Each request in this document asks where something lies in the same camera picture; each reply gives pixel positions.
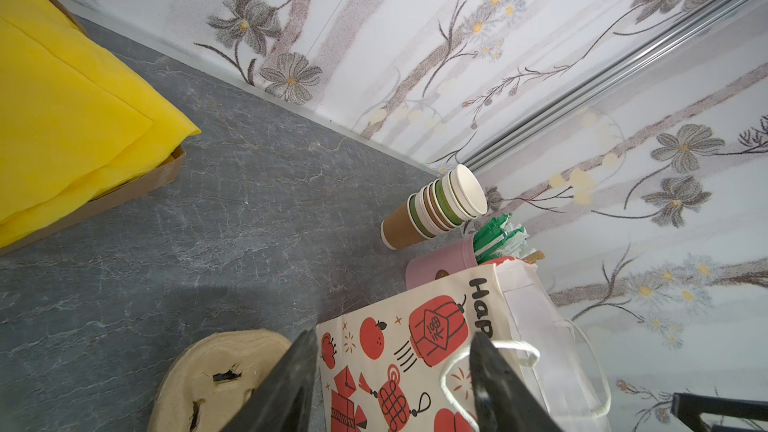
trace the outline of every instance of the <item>metal trim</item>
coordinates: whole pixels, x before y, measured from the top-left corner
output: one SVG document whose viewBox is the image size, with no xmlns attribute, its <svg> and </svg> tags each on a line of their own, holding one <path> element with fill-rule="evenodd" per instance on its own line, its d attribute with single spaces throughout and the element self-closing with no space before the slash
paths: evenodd
<svg viewBox="0 0 768 432">
<path fill-rule="evenodd" d="M 588 102 L 607 95 L 611 88 L 629 81 L 635 74 L 659 58 L 682 45 L 687 45 L 696 35 L 724 20 L 736 9 L 750 1 L 711 0 L 691 15 L 672 25 L 661 35 L 622 57 L 589 80 L 582 82 L 570 92 L 550 102 L 533 117 L 515 126 L 485 149 L 473 154 L 464 161 L 464 164 L 475 173 L 492 166 L 502 156 L 511 152 L 513 148 L 530 139 L 533 134 L 552 126 L 556 121 Z"/>
</svg>

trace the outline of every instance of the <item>black lettering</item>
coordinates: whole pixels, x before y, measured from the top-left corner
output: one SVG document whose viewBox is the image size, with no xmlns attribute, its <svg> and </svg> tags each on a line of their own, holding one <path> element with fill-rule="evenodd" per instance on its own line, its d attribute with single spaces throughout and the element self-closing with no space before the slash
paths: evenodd
<svg viewBox="0 0 768 432">
<path fill-rule="evenodd" d="M 475 327 L 485 332 L 485 335 L 487 335 L 488 338 L 493 338 L 493 326 L 491 325 L 491 321 L 477 321 L 475 322 Z"/>
<path fill-rule="evenodd" d="M 488 306 L 483 301 L 475 302 L 475 312 L 478 313 L 478 318 L 484 318 L 488 315 Z"/>
<path fill-rule="evenodd" d="M 476 288 L 478 291 L 472 294 L 472 298 L 478 299 L 490 294 L 489 291 L 484 291 L 480 288 L 480 285 L 485 284 L 488 280 L 484 278 L 474 278 L 469 281 L 469 286 Z"/>
</svg>

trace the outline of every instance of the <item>cardboard box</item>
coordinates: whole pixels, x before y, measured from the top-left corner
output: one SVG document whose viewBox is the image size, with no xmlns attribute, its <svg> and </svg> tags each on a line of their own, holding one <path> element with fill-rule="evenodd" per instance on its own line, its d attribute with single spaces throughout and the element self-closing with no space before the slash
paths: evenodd
<svg viewBox="0 0 768 432">
<path fill-rule="evenodd" d="M 68 216 L 60 218 L 50 226 L 41 228 L 24 238 L 20 238 L 13 244 L 8 244 L 5 247 L 0 248 L 0 255 L 7 254 L 17 248 L 24 247 L 27 244 L 32 244 L 43 237 L 55 234 L 78 222 L 82 222 L 97 214 L 101 214 L 105 210 L 117 207 L 120 204 L 125 204 L 134 198 L 141 197 L 144 194 L 152 192 L 156 188 L 167 186 L 176 179 L 176 176 L 181 169 L 181 165 L 184 163 L 184 156 L 186 155 L 187 153 L 184 151 L 184 148 L 178 146 L 170 154 L 170 157 L 164 160 L 162 164 L 154 168 L 151 172 L 147 172 L 143 176 L 134 178 L 121 186 L 113 188 L 106 194 L 91 199 L 86 202 L 84 206 Z"/>
</svg>

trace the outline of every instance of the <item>black object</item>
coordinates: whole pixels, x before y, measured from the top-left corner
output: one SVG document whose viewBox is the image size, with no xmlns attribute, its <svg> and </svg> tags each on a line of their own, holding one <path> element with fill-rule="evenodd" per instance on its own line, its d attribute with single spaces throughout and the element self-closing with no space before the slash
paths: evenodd
<svg viewBox="0 0 768 432">
<path fill-rule="evenodd" d="M 710 427 L 701 419 L 702 414 L 723 415 L 746 420 L 768 420 L 768 402 L 758 400 L 722 399 L 703 395 L 672 395 L 672 415 L 680 419 L 693 432 L 742 432 L 742 429 L 713 425 Z"/>
<path fill-rule="evenodd" d="M 317 335 L 303 331 L 221 432 L 306 432 L 316 363 Z"/>
<path fill-rule="evenodd" d="M 485 334 L 475 334 L 469 370 L 481 432 L 562 432 Z"/>
</svg>

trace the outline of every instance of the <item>wrapped straw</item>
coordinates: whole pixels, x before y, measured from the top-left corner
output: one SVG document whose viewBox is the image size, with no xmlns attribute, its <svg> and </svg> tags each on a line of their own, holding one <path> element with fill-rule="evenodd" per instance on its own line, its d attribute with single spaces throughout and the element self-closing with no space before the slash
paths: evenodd
<svg viewBox="0 0 768 432">
<path fill-rule="evenodd" d="M 494 217 L 475 234 L 475 258 L 483 264 L 500 257 L 527 257 L 536 252 L 526 243 L 528 237 L 525 227 L 515 225 L 510 214 Z"/>
</svg>

